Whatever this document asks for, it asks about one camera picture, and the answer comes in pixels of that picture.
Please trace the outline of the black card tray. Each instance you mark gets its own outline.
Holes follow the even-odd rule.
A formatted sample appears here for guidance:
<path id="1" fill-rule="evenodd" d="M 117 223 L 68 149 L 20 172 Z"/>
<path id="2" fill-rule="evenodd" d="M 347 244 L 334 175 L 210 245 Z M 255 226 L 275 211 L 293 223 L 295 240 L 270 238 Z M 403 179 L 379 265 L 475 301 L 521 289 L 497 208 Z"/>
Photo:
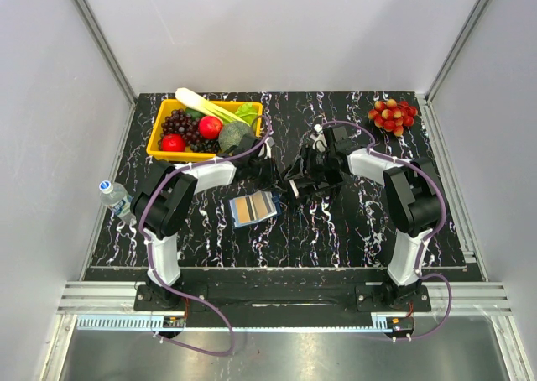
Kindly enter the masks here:
<path id="1" fill-rule="evenodd" d="M 298 169 L 288 167 L 282 178 L 285 185 L 285 196 L 291 204 L 303 204 L 311 200 L 315 196 L 334 197 L 337 196 L 344 183 L 344 179 L 339 172 L 325 171 L 318 176 L 309 176 Z M 299 198 L 295 198 L 289 180 L 293 180 L 300 193 Z"/>

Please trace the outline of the gold credit card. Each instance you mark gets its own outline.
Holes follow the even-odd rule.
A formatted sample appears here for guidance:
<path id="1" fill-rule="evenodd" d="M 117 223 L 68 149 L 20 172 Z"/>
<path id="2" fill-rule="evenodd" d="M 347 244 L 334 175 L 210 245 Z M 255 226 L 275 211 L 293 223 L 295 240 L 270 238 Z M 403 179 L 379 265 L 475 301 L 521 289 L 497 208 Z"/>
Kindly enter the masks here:
<path id="1" fill-rule="evenodd" d="M 234 201 L 234 218 L 237 227 L 246 225 L 251 221 L 251 214 L 249 209 L 249 197 L 242 196 L 236 198 Z"/>
<path id="2" fill-rule="evenodd" d="M 267 191 L 258 191 L 251 195 L 254 218 L 258 221 L 270 218 L 274 213 L 272 194 Z"/>

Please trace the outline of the blue card holder wallet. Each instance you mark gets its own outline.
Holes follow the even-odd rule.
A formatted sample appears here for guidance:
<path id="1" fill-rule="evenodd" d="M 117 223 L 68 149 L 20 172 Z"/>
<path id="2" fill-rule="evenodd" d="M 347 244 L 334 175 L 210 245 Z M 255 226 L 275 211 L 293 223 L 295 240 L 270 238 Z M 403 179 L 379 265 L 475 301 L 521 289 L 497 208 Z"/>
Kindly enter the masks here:
<path id="1" fill-rule="evenodd" d="M 235 228 L 257 224 L 281 213 L 279 197 L 266 190 L 231 199 L 229 207 Z"/>

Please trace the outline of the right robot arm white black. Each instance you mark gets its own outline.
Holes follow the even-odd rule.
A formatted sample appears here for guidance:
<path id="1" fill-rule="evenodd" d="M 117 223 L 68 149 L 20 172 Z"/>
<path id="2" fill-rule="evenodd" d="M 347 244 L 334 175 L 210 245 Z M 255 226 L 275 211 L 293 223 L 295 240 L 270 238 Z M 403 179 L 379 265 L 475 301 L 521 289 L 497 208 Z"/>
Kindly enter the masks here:
<path id="1" fill-rule="evenodd" d="M 443 190 L 429 159 L 389 156 L 375 151 L 373 143 L 360 147 L 347 133 L 349 127 L 346 121 L 316 125 L 310 143 L 286 169 L 284 181 L 294 202 L 338 190 L 344 175 L 383 187 L 396 240 L 388 278 L 373 289 L 371 299 L 398 311 L 420 293 L 425 252 L 446 222 Z"/>

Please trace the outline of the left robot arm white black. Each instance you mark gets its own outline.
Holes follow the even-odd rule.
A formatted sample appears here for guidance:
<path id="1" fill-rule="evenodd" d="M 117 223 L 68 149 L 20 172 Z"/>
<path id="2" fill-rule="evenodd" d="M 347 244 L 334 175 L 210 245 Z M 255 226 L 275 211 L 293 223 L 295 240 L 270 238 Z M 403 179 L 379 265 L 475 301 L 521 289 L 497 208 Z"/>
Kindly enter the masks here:
<path id="1" fill-rule="evenodd" d="M 194 196 L 241 180 L 260 180 L 264 169 L 268 171 L 268 183 L 273 185 L 273 145 L 269 135 L 257 138 L 246 134 L 227 153 L 197 163 L 158 162 L 149 173 L 133 198 L 131 212 L 147 249 L 146 286 L 162 309 L 172 310 L 186 297 L 177 285 L 181 276 L 177 233 L 188 217 Z"/>

